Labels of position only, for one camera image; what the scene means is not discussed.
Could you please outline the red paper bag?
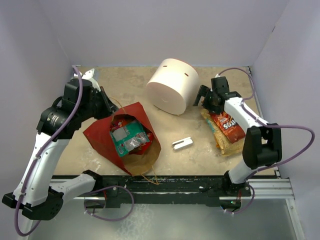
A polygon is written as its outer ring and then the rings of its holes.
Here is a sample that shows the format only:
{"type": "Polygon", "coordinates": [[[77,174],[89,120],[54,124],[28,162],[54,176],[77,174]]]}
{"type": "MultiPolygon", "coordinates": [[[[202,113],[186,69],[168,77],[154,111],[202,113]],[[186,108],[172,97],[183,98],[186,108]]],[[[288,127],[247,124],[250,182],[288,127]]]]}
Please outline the red paper bag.
{"type": "Polygon", "coordinates": [[[159,185],[157,176],[145,176],[154,171],[161,145],[140,102],[121,107],[110,117],[97,120],[84,132],[92,148],[130,176],[141,176],[159,185]]]}

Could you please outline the red white snack packet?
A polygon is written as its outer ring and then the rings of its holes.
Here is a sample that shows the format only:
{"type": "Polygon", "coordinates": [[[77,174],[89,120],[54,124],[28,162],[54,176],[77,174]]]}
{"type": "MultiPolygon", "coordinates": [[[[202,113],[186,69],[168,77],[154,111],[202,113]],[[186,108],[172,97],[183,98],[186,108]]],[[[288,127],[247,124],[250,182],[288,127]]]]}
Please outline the red white snack packet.
{"type": "Polygon", "coordinates": [[[213,122],[218,126],[218,128],[222,131],[224,136],[232,143],[236,143],[239,140],[243,139],[246,134],[243,129],[239,126],[239,124],[235,121],[233,117],[231,117],[226,112],[222,112],[220,114],[217,113],[209,113],[213,122]]]}

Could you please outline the tan snack bag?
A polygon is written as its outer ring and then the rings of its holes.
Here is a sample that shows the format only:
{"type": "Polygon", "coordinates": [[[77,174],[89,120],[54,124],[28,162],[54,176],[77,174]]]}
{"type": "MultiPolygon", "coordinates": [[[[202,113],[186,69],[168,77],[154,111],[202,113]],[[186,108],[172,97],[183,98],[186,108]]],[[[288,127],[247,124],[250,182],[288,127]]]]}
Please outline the tan snack bag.
{"type": "Polygon", "coordinates": [[[209,127],[213,132],[213,137],[216,142],[216,147],[220,149],[221,154],[225,156],[231,156],[238,153],[241,153],[244,146],[245,137],[235,143],[231,143],[218,128],[218,126],[212,120],[210,113],[206,109],[201,110],[201,115],[204,120],[208,123],[209,127]]]}

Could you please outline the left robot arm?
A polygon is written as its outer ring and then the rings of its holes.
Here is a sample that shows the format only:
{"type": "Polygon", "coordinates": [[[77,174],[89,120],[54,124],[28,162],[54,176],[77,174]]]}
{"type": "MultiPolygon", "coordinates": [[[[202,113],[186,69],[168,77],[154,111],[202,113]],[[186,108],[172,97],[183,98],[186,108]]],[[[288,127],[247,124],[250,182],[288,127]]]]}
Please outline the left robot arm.
{"type": "Polygon", "coordinates": [[[103,178],[91,170],[64,183],[52,184],[51,179],[63,151],[82,123],[90,118],[107,118],[117,110],[95,79],[84,79],[82,85],[76,78],[67,82],[63,95],[42,112],[27,169],[17,188],[6,193],[2,202],[18,208],[30,220],[48,221],[73,198],[86,193],[101,194],[103,178]]]}

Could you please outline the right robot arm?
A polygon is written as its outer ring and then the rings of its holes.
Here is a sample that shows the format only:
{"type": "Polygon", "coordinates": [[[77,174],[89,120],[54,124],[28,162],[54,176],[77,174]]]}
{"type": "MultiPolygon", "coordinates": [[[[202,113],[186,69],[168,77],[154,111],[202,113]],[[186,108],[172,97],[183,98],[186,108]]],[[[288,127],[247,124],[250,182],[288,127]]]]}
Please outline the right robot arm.
{"type": "Polygon", "coordinates": [[[279,125],[268,123],[250,109],[245,99],[236,91],[230,91],[227,78],[211,79],[211,87],[201,85],[194,106],[201,98],[201,106],[210,113],[225,112],[245,132],[242,161],[228,170],[222,180],[222,190],[228,196],[235,195],[248,178],[264,167],[268,168],[282,159],[282,134],[279,125]]]}

